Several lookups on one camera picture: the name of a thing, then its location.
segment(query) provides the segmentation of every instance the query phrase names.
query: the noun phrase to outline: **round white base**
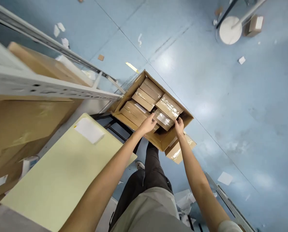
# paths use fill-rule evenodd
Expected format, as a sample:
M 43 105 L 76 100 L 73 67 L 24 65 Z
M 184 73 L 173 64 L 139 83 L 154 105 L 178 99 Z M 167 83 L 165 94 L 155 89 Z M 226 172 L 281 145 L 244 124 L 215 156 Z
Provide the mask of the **round white base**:
M 236 43 L 242 34 L 242 25 L 237 25 L 232 28 L 239 21 L 238 17 L 229 16 L 224 19 L 220 25 L 219 37 L 225 44 L 231 45 Z

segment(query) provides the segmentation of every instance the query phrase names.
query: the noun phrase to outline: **wrapped package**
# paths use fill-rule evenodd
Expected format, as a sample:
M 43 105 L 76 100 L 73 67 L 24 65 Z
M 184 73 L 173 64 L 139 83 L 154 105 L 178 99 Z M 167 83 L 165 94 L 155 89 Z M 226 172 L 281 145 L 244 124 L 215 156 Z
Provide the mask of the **wrapped package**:
M 154 100 L 140 88 L 137 89 L 135 94 L 132 96 L 132 99 L 137 101 L 141 106 L 143 106 L 148 111 L 151 111 L 155 106 L 155 104 L 157 103 L 156 100 Z
M 176 120 L 184 111 L 170 96 L 164 94 L 156 103 L 156 107 L 163 111 L 170 119 Z
M 126 102 L 125 106 L 121 109 L 121 113 L 138 127 L 150 115 L 147 110 L 145 110 L 134 100 Z M 153 132 L 155 132 L 158 128 L 159 125 L 156 124 Z
M 141 84 L 140 89 L 147 93 L 156 102 L 160 100 L 164 92 L 156 86 L 149 78 L 146 78 Z
M 190 146 L 193 149 L 196 146 L 196 143 L 185 134 L 185 138 Z M 175 163 L 179 164 L 183 160 L 182 150 L 180 148 L 180 144 L 178 139 L 174 139 L 174 142 L 165 150 L 165 155 L 167 158 L 170 158 Z
M 166 131 L 168 131 L 175 124 L 175 122 L 168 118 L 160 109 L 156 109 L 154 113 L 155 116 L 153 119 L 157 121 L 157 123 Z

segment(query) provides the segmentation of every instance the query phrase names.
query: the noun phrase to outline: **light yellow board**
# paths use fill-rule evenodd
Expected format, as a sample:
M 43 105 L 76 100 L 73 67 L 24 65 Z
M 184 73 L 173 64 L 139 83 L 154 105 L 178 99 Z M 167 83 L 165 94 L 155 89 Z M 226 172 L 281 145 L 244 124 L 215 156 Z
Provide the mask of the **light yellow board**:
M 83 117 L 105 132 L 96 145 L 74 129 Z M 90 183 L 122 146 L 88 114 L 76 123 L 1 201 L 52 232 L 62 227 Z M 129 164 L 136 158 L 133 153 Z

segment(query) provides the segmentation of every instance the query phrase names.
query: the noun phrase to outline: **black pants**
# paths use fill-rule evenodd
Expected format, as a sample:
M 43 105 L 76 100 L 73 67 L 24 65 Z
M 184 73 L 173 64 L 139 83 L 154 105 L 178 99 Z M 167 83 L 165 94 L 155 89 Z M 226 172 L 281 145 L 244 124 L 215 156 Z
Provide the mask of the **black pants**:
M 137 170 L 128 179 L 108 231 L 112 229 L 129 204 L 145 190 L 161 187 L 173 194 L 171 183 L 161 168 L 158 152 L 159 150 L 149 142 L 146 150 L 145 169 Z

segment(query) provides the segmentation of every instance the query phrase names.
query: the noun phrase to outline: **shoe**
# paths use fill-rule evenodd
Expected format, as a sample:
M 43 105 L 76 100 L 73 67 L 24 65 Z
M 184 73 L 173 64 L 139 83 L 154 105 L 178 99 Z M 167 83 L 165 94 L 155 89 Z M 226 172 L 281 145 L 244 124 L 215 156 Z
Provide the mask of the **shoe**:
M 139 169 L 145 169 L 145 165 L 141 161 L 136 161 L 136 168 Z

